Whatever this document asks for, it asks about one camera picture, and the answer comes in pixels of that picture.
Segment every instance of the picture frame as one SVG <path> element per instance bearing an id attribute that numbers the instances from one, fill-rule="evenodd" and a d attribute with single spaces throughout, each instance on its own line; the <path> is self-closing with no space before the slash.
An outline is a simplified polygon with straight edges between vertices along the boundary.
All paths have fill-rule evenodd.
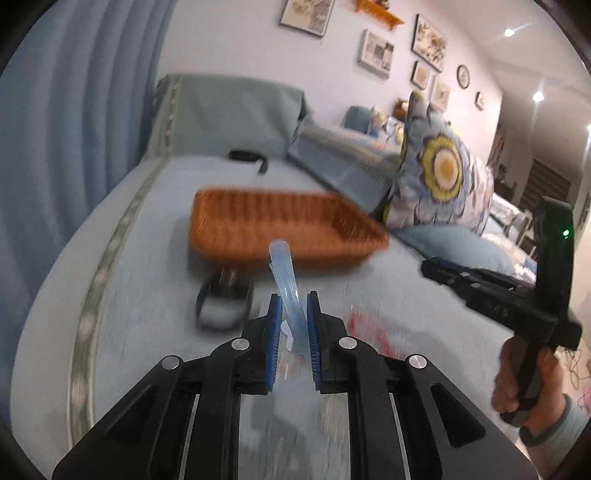
<path id="1" fill-rule="evenodd" d="M 370 29 L 363 32 L 359 63 L 382 77 L 390 77 L 394 44 Z"/>
<path id="2" fill-rule="evenodd" d="M 443 72 L 447 54 L 447 39 L 421 14 L 414 27 L 413 52 L 439 73 Z"/>
<path id="3" fill-rule="evenodd" d="M 431 71 L 429 71 L 428 65 L 423 63 L 422 61 L 417 60 L 414 63 L 414 70 L 413 76 L 411 78 L 411 82 L 414 86 L 424 90 L 427 88 L 427 84 L 429 83 L 429 78 L 431 77 Z"/>
<path id="4" fill-rule="evenodd" d="M 324 37 L 336 0 L 287 0 L 281 25 Z"/>
<path id="5" fill-rule="evenodd" d="M 486 108 L 486 97 L 484 93 L 478 92 L 476 94 L 476 106 L 480 111 L 483 111 Z"/>
<path id="6" fill-rule="evenodd" d="M 431 106 L 435 110 L 445 112 L 445 110 L 447 110 L 451 95 L 451 87 L 441 79 L 440 75 L 438 75 L 433 82 L 433 90 L 431 91 Z"/>
<path id="7" fill-rule="evenodd" d="M 457 83 L 463 90 L 470 86 L 470 70 L 465 65 L 460 65 L 456 72 Z"/>

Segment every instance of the clear plastic tube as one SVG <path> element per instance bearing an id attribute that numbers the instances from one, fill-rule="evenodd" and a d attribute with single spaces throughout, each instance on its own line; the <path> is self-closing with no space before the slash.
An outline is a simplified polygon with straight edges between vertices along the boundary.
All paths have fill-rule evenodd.
<path id="1" fill-rule="evenodd" d="M 271 256 L 271 271 L 287 311 L 287 324 L 294 338 L 292 351 L 308 358 L 310 356 L 308 324 L 298 295 L 290 246 L 285 240 L 273 240 L 269 245 L 269 254 Z"/>

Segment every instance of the blue curtain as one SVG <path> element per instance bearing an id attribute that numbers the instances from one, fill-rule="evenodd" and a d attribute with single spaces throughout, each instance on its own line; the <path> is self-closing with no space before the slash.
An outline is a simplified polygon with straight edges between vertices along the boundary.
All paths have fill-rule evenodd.
<path id="1" fill-rule="evenodd" d="M 12 364 L 41 283 L 144 152 L 173 6 L 59 0 L 0 77 L 0 415 L 7 422 Z"/>

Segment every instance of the wooden wall shelf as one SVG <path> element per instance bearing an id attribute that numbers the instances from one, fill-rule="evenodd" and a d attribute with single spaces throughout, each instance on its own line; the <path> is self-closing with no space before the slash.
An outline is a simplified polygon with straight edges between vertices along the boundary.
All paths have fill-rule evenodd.
<path id="1" fill-rule="evenodd" d="M 393 30 L 397 25 L 403 25 L 404 22 L 396 15 L 392 15 L 388 10 L 379 6 L 374 0 L 357 0 L 357 7 L 355 11 L 363 11 L 368 15 L 374 17 L 376 20 L 385 23 Z"/>

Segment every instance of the orange woven basket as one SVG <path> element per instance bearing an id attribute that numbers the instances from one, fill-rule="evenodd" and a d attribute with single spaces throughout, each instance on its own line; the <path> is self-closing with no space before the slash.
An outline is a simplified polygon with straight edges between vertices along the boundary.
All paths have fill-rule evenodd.
<path id="1" fill-rule="evenodd" d="M 195 195 L 189 243 L 223 265 L 268 264 L 269 244 L 289 243 L 298 265 L 355 265 L 385 249 L 375 220 L 336 194 L 205 189 Z"/>

